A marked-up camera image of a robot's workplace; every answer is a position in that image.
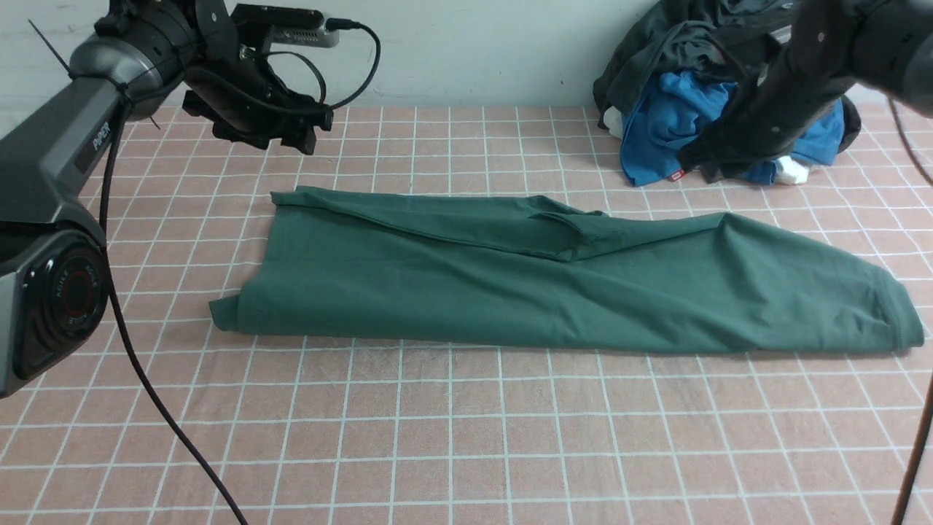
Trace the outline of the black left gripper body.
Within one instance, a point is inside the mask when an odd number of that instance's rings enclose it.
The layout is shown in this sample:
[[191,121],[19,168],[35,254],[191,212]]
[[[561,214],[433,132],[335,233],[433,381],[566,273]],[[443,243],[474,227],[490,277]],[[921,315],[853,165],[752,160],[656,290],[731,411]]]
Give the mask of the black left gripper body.
[[184,11],[201,43],[184,70],[189,92],[182,107],[213,123],[217,139],[267,149],[278,139],[285,147],[310,154],[316,130],[331,129],[334,112],[323,94],[294,92],[274,72],[269,50],[240,43],[223,1],[193,1]]

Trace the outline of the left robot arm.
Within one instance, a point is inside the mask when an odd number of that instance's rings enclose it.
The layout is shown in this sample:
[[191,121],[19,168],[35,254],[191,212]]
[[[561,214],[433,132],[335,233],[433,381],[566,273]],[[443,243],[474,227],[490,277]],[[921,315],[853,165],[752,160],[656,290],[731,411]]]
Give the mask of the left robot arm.
[[79,202],[126,126],[147,120],[180,84],[183,110],[219,140],[313,152],[333,111],[284,86],[272,44],[331,47],[313,9],[222,1],[112,1],[70,57],[70,83],[1,144],[1,391],[8,397],[93,334],[110,280],[106,234]]

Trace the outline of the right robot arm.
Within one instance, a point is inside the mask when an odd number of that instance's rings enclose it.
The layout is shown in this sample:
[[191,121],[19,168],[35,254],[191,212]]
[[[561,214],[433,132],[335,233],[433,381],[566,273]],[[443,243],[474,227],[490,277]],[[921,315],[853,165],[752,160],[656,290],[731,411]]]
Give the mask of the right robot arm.
[[804,1],[786,47],[680,150],[680,166],[713,182],[789,154],[856,84],[931,117],[929,1]]

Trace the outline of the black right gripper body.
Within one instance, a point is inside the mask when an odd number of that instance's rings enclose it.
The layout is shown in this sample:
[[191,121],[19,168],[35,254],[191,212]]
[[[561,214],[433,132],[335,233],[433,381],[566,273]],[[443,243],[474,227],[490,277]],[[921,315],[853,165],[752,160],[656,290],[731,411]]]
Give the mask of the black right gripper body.
[[789,41],[767,68],[742,81],[719,119],[680,150],[680,166],[700,171],[707,182],[740,179],[789,155],[826,115],[842,116],[842,130],[829,140],[830,156],[850,147],[857,110],[846,92],[854,86],[856,31],[856,15],[797,15]]

